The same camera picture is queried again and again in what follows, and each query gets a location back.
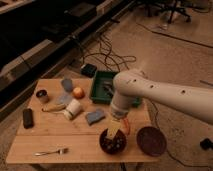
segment desk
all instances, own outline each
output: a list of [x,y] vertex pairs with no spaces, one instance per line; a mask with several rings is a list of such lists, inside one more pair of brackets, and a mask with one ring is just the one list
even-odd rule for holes
[[[84,112],[74,120],[69,121],[63,114],[43,113],[41,111],[43,105],[35,96],[38,90],[46,89],[53,102],[63,92],[61,79],[41,79],[38,81],[29,102],[29,107],[34,112],[35,125],[31,129],[24,129],[23,124],[20,124],[6,159],[8,164],[121,163],[153,162],[158,160],[158,158],[147,156],[141,152],[136,143],[138,130],[144,126],[151,125],[145,103],[138,108],[132,109],[128,115],[131,133],[127,136],[125,150],[120,154],[109,155],[104,153],[99,146],[99,135],[108,125],[109,106],[93,104],[89,99],[91,79],[73,79],[73,84],[74,86],[82,87],[86,96],[80,100],[84,107]],[[89,126],[85,115],[96,108],[102,108],[108,116],[99,123]],[[63,147],[69,148],[69,152],[64,155],[34,156],[35,152],[54,151]]]

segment brown plate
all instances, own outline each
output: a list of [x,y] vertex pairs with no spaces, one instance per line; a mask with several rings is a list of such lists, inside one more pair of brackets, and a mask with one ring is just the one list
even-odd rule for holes
[[137,143],[147,155],[158,157],[166,151],[166,138],[163,133],[154,127],[141,128],[137,134]]
[[99,139],[101,149],[108,154],[116,154],[126,147],[126,137],[124,133],[118,130],[113,140],[107,139],[107,129],[105,129]]

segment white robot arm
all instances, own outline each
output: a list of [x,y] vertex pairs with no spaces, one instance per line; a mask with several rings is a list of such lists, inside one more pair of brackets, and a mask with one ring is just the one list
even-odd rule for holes
[[113,85],[110,108],[117,119],[126,117],[135,97],[143,97],[213,124],[213,90],[150,81],[136,69],[117,74]]

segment green tray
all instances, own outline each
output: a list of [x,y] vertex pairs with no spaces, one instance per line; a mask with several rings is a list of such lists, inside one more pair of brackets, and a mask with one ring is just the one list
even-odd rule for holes
[[[110,104],[112,99],[104,91],[102,84],[104,81],[112,82],[116,74],[117,72],[111,72],[111,71],[96,72],[95,77],[93,78],[93,83],[90,90],[90,99],[93,101],[93,103]],[[132,106],[138,107],[141,104],[141,101],[142,101],[141,98],[135,98]]]

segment concrete floor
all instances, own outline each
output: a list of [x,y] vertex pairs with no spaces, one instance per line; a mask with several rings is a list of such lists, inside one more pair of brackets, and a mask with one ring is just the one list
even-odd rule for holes
[[[136,24],[136,20],[137,23],[141,24],[143,24],[143,21],[148,20],[148,18],[140,15],[138,10],[141,9],[136,9],[133,13],[126,13],[120,19],[121,22],[119,24],[114,24],[106,32],[106,36],[110,39],[115,52],[119,55],[134,55],[137,57],[137,62],[130,64],[130,68],[142,69],[149,79],[155,81],[213,88],[199,82],[199,80],[206,80],[213,83],[213,49],[163,37],[147,31]],[[208,29],[205,30],[205,33],[202,33],[205,34],[204,37],[198,36],[199,38],[196,37],[196,40],[202,38],[200,41],[205,43],[204,39],[207,36],[209,39],[206,43],[213,42],[213,38],[211,39],[213,35],[212,20],[202,20],[203,14],[202,17],[193,12],[191,14],[192,19],[193,16],[196,16],[196,20],[199,20],[199,24],[196,25],[197,29],[193,28],[195,30],[193,34],[200,35],[199,32],[196,33],[196,30],[200,30],[199,27],[203,25],[208,25]],[[212,12],[205,15],[207,17],[212,16]],[[176,31],[180,32],[178,24],[176,23],[175,25],[177,26]],[[91,52],[98,51],[98,45],[95,42],[91,43],[88,48]],[[105,69],[102,64],[93,58],[89,58],[87,62],[96,64],[99,69]],[[63,76],[78,77],[78,75],[70,71],[69,67],[62,69],[56,75],[56,77],[60,78]],[[34,170],[29,165],[5,164],[5,156],[21,120],[21,111],[26,105],[27,102],[0,124],[0,130],[2,130],[0,132],[0,170],[2,171]],[[200,141],[206,137],[213,140],[213,127],[165,106],[157,104],[157,107],[159,110],[158,123],[167,137],[168,150],[172,155],[188,165],[209,165],[213,167],[213,151],[203,151],[199,146]],[[149,110],[150,116],[154,120],[153,117],[156,111],[150,103]],[[45,167],[50,168],[49,170],[76,171],[120,169],[117,164],[67,164],[45,165]],[[206,171],[209,169],[206,167],[184,167],[165,153],[157,163],[145,163],[139,166],[135,163],[130,163],[127,164],[127,170]]]

